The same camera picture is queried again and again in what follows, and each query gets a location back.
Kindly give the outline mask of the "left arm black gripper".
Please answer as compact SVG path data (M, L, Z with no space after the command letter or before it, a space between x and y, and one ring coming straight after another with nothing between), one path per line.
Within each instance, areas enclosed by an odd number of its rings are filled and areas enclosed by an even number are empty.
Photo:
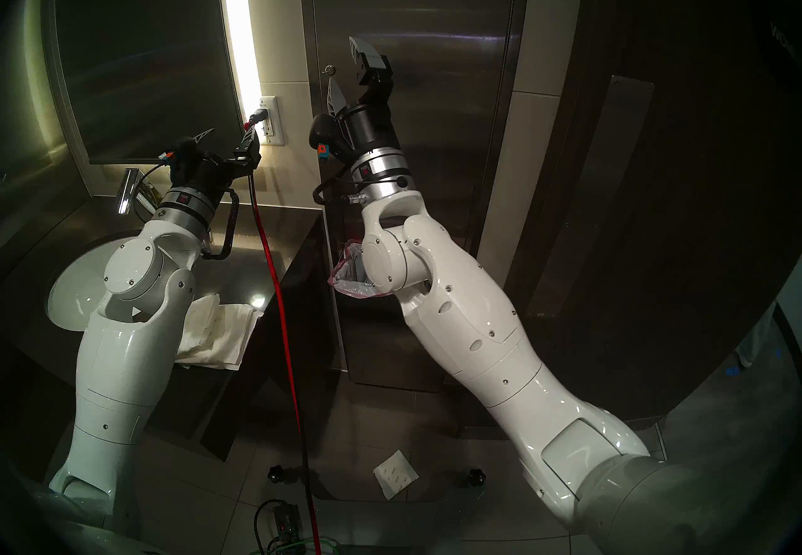
M210 201L220 201L234 180L251 175L261 161L256 125L246 125L245 133L234 149L234 157L223 159L203 151L174 152L174 188L191 188ZM193 137L199 143L214 132L206 129Z

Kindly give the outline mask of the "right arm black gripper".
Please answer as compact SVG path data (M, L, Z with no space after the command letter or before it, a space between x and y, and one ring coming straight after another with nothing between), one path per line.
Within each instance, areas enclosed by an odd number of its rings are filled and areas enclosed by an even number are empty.
M328 77L326 111L331 117L340 112L340 126L350 144L342 159L352 165L368 151L382 148L400 150L400 143L391 121L388 100L394 81L387 57L362 38L349 37L356 82L367 90L355 102L346 105L346 98L334 75Z

